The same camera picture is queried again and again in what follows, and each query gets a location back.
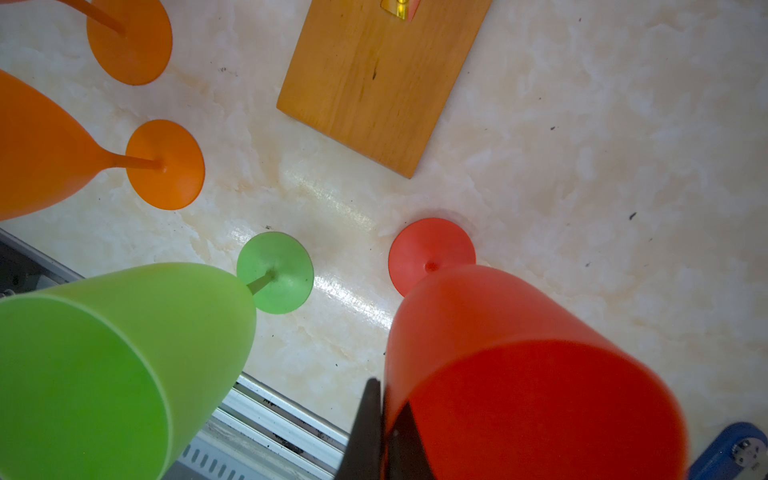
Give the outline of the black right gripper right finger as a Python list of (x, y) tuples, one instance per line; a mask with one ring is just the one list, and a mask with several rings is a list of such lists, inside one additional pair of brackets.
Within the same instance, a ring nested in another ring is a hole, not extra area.
[(388, 435), (386, 478), (435, 479), (409, 403), (401, 409)]

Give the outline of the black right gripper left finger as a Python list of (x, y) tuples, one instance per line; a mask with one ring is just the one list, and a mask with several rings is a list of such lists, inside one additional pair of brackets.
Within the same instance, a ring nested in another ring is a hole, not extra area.
[(335, 480), (377, 480), (382, 454), (381, 382), (367, 380)]

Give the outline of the red wine glass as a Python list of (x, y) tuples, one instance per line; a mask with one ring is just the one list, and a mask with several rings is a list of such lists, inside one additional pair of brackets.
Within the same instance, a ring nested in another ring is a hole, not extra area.
[(663, 381), (542, 291), (477, 262), (457, 224), (405, 227), (386, 348), (384, 438), (409, 403), (437, 479), (681, 479)]

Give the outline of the green wine glass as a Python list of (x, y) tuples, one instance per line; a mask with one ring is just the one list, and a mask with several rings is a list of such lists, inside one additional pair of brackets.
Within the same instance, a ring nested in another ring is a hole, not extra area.
[(307, 300), (305, 247), (264, 232), (234, 273), (156, 263), (1, 302), (1, 475), (159, 479), (226, 397), (259, 312)]

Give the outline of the orange wine glass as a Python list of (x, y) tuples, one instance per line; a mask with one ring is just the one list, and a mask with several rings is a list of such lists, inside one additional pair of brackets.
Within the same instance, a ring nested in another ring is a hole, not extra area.
[(165, 70), (173, 47), (172, 26), (159, 1), (67, 1), (87, 17), (91, 51), (115, 80), (146, 85)]
[(125, 153), (113, 153), (51, 99), (1, 74), (3, 220), (51, 207), (110, 168), (125, 170), (135, 192), (163, 210), (191, 204), (205, 179), (200, 147), (179, 124), (146, 122), (132, 134)]

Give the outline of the orange wine glass front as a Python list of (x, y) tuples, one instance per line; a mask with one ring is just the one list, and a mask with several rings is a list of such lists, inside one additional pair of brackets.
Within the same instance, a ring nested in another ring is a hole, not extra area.
[(87, 17), (91, 51), (115, 80), (146, 85), (165, 70), (173, 47), (172, 26), (159, 1), (67, 1)]

